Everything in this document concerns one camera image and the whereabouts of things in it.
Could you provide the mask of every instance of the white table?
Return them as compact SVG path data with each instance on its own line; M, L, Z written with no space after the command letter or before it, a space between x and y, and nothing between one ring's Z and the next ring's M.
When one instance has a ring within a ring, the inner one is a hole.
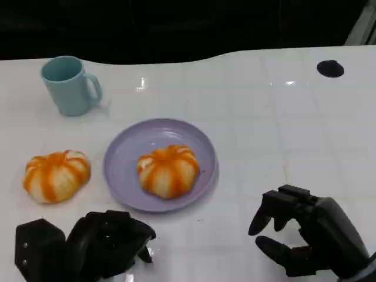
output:
M321 76L319 61L338 60L345 74ZM98 76L101 108L61 116L39 70L46 60L0 62L0 277L23 281L14 266L15 227L44 217L69 234L90 211L127 210L109 194L102 159L109 142L134 122L177 118L201 128L220 162L210 197L177 213L131 211L150 224L154 265L138 261L127 281L335 281L323 271L289 280L247 235L262 193L289 183L333 196L376 251L376 48L245 51L167 65L85 62ZM23 190L25 163L57 150L85 152L90 182L70 201L43 206ZM290 222L266 236L304 244ZM117 277L115 281L125 281Z

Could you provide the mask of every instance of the orange and white pumpkin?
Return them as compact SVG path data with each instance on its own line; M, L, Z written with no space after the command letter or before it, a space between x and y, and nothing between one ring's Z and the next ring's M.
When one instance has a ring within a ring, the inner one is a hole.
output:
M72 197L89 177L86 156L67 150L33 157L26 165L23 188L40 203L57 203Z
M183 145L157 149L137 161L140 185L147 192L164 199L189 192L199 170L194 153Z

